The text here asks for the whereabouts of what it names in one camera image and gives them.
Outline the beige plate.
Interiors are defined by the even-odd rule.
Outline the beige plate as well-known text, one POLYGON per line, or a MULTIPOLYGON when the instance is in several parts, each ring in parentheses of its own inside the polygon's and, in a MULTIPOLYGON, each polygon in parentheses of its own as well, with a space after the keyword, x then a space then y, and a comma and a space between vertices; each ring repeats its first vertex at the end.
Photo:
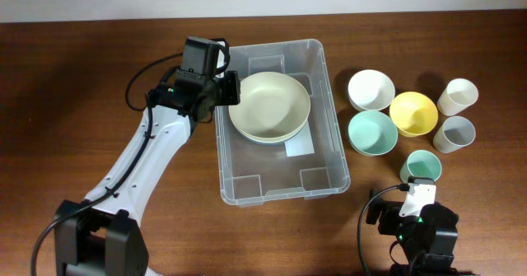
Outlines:
POLYGON ((276 72, 244 78, 240 103, 228 108, 230 120, 254 136, 289 133, 308 120, 310 111, 310 95, 303 85, 276 72))
MULTIPOLYGON (((295 137, 308 123, 308 120, 306 119, 299 127, 297 128, 294 128, 291 132, 289 133, 284 133, 284 134, 275 134, 275 133, 272 133, 270 136, 266 135, 266 136, 256 136, 256 137, 261 137, 261 138, 276 138, 276 137, 281 137, 281 136, 285 136, 285 137, 289 137, 289 139, 295 137)), ((241 129, 238 125, 236 125, 234 123, 233 120, 231 120, 231 124, 234 128, 238 128, 238 129, 241 129)))

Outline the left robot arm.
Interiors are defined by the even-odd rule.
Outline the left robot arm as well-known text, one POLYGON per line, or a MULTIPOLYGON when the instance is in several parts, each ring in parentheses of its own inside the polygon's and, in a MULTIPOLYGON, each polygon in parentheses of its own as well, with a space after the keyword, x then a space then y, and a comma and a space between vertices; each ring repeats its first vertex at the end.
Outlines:
POLYGON ((170 70, 147 93, 142 120, 103 180, 52 223, 59 275, 153 275, 141 233, 147 203, 177 151, 216 107, 240 101, 234 71, 170 70))

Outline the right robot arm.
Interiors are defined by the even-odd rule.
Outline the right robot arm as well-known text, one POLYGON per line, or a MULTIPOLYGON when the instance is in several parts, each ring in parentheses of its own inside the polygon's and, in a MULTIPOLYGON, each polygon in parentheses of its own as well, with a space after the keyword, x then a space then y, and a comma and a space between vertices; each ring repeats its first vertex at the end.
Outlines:
POLYGON ((435 202, 425 205, 419 214, 403 218, 399 215, 401 202, 381 198, 383 193, 399 188, 395 185, 378 193, 372 190, 360 215, 368 224, 377 225, 381 235, 394 236, 391 248, 401 246, 404 252, 408 262, 394 261, 387 274, 459 275, 452 266, 459 216, 435 202))

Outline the mint green cup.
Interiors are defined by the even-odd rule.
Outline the mint green cup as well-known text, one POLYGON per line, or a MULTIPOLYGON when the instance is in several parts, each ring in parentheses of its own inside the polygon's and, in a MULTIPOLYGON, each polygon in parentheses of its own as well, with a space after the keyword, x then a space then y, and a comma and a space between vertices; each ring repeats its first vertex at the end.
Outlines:
POLYGON ((411 176, 436 181, 441 177, 441 173, 441 161, 434 153, 427 150, 417 150, 408 156, 399 172, 399 177, 403 183, 407 183, 411 176))

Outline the dark blue plate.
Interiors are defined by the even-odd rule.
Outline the dark blue plate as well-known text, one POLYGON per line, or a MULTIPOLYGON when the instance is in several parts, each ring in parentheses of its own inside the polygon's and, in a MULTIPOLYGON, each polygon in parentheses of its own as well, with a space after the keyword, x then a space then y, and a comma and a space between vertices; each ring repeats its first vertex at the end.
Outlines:
POLYGON ((249 139, 252 142, 258 143, 258 144, 279 144, 287 141, 289 137, 281 136, 276 138, 261 138, 256 136, 251 136, 247 134, 246 132, 242 131, 241 129, 236 128, 236 130, 245 138, 249 139))

